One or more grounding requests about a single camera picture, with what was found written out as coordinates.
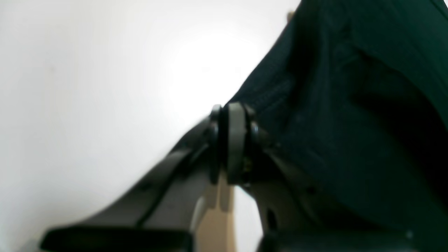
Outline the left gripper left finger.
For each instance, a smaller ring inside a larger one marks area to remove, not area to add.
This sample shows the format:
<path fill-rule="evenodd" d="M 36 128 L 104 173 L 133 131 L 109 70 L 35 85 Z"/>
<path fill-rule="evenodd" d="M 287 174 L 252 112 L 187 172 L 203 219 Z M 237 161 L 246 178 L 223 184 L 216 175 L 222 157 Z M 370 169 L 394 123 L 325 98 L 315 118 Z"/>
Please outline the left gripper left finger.
<path fill-rule="evenodd" d="M 106 209 L 49 230 L 45 252 L 194 252 L 203 193 L 219 177 L 222 107 L 188 131 L 162 161 Z"/>

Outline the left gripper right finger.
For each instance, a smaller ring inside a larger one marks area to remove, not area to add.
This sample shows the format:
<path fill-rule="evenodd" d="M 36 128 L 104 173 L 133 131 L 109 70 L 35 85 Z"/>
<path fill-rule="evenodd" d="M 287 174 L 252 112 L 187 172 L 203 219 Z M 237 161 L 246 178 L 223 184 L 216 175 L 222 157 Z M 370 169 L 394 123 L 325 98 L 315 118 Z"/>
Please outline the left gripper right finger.
<path fill-rule="evenodd" d="M 257 202 L 259 251 L 447 251 L 447 130 L 429 102 L 226 110 L 227 180 Z"/>

